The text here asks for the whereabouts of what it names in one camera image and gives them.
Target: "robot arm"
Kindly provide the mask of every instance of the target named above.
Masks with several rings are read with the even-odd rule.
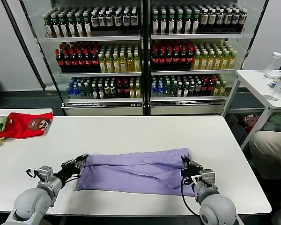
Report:
[[[36,188],[28,189],[20,194],[6,222],[3,225],[39,225],[50,207],[54,206],[59,191],[74,174],[80,174],[86,155],[71,159],[61,165],[61,170],[53,174],[53,169],[42,166],[34,170],[34,177],[40,181]]]

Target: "black cable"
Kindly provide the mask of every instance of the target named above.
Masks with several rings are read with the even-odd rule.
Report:
[[[184,181],[184,177],[182,178],[181,180],[181,186],[180,186],[180,189],[181,189],[181,196],[182,196],[182,200],[184,202],[184,205],[186,206],[186,208],[195,216],[199,217],[200,218],[200,215],[198,215],[197,213],[195,213],[194,211],[192,211],[191,208],[189,208],[189,206],[187,205],[186,201],[185,201],[185,198],[184,198],[184,194],[183,194],[183,181]]]

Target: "red bag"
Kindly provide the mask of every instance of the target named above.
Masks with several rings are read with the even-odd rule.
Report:
[[[29,115],[12,112],[8,115],[5,129],[0,131],[0,138],[42,136],[49,129],[52,119],[52,113]]]

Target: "white wall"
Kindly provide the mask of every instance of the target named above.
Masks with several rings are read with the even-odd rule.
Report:
[[[0,1],[0,91],[43,90]]]

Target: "display fridge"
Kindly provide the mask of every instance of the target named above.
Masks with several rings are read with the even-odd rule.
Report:
[[[220,114],[266,0],[4,0],[67,115]]]

